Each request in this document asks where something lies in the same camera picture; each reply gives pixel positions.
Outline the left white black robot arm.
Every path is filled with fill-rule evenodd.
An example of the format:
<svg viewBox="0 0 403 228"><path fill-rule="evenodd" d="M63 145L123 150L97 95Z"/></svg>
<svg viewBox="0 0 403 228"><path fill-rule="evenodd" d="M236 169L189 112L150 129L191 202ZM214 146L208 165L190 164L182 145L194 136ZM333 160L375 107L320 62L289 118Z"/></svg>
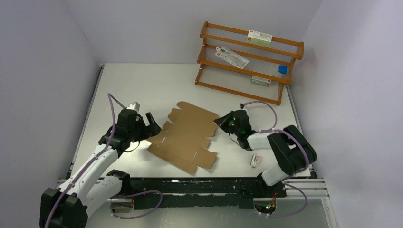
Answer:
<svg viewBox="0 0 403 228"><path fill-rule="evenodd" d="M133 193L126 172L111 170L102 180L99 178L132 142L139 143L160 133L161 128L152 114L145 116L149 124L145 124L135 109L121 110L86 163L56 189L45 190L40 202L41 228L83 228L107 199Z"/></svg>

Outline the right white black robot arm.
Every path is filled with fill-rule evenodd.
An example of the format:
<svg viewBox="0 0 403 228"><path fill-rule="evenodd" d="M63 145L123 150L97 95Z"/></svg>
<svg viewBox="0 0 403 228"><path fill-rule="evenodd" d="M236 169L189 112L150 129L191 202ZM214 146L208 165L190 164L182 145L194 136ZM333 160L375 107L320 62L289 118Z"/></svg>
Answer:
<svg viewBox="0 0 403 228"><path fill-rule="evenodd" d="M259 195L269 196L275 185L306 170L317 160L317 153L294 125L284 129L255 131L245 110L230 111L214 123L225 133L235 135L240 148L247 151L272 150L276 163L258 175Z"/></svg>

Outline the brown cardboard box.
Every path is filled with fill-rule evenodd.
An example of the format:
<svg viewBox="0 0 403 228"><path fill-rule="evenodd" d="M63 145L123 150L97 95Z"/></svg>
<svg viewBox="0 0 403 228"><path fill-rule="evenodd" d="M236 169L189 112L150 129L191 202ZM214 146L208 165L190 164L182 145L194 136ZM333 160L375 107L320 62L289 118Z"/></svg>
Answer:
<svg viewBox="0 0 403 228"><path fill-rule="evenodd" d="M208 150L217 130L219 116L185 101L179 101L168 115L161 132L148 139L148 151L189 174L197 168L210 169L217 153Z"/></svg>

